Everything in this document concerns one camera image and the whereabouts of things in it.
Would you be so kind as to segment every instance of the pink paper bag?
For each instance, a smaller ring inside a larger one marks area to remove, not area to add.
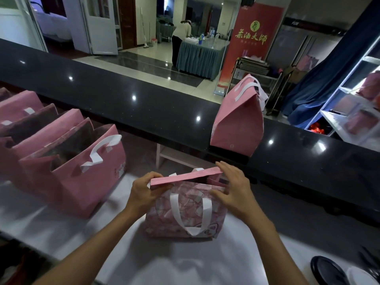
[[[264,134],[262,111],[267,99],[259,81],[249,74],[245,76],[223,99],[210,145],[251,156]]]
[[[11,92],[9,92],[6,88],[0,88],[0,102],[4,101],[8,98],[12,97]]]
[[[20,163],[50,206],[88,218],[124,173],[125,152],[114,124],[94,130],[87,118]]]
[[[0,172],[23,191],[36,194],[19,160],[57,140],[83,121],[78,109],[59,115],[54,104],[0,129]]]
[[[380,93],[380,71],[368,74],[358,94],[368,100],[373,100]]]
[[[223,226],[227,208],[209,194],[224,187],[206,184],[209,175],[221,174],[218,167],[150,181],[150,189],[173,183],[146,214],[145,232],[152,237],[216,238]]]
[[[16,122],[44,106],[36,92],[23,91],[0,102],[0,128]]]

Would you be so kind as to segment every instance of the table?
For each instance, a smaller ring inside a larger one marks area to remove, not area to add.
[[[36,91],[46,103],[79,108],[103,124],[209,162],[229,162],[252,182],[331,212],[378,218],[378,152],[264,118],[262,142],[248,158],[210,146],[219,104],[2,39],[0,47],[0,81]]]
[[[229,41],[205,39],[201,45],[182,42],[179,48],[179,70],[214,80],[221,70]]]

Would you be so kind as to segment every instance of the white door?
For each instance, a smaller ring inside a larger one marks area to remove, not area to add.
[[[47,52],[29,0],[0,0],[0,38]]]
[[[83,0],[83,7],[92,53],[117,55],[112,0]]]

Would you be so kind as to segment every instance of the red banner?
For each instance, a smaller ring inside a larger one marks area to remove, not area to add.
[[[240,7],[220,74],[219,87],[228,86],[238,57],[254,55],[264,59],[281,22],[282,12],[283,8],[259,3],[252,7]]]

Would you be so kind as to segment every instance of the person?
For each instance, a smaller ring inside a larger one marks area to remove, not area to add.
[[[173,35],[171,37],[171,42],[173,44],[173,54],[171,57],[171,62],[174,67],[177,67],[177,59],[179,53],[179,47],[181,46],[182,41],[186,39],[186,37],[190,37],[191,35],[191,21],[185,20],[181,21],[179,26],[174,30]]]
[[[308,285],[283,245],[273,223],[255,200],[249,180],[243,172],[225,162],[216,162],[216,165],[228,178],[229,190],[227,194],[215,190],[210,193],[252,232],[269,285]],[[147,184],[152,178],[157,177],[162,175],[150,172],[136,179],[125,209],[60,264],[39,278],[34,285],[91,284],[108,255],[130,226],[151,208],[162,193],[171,188],[171,185],[166,185],[151,191]]]

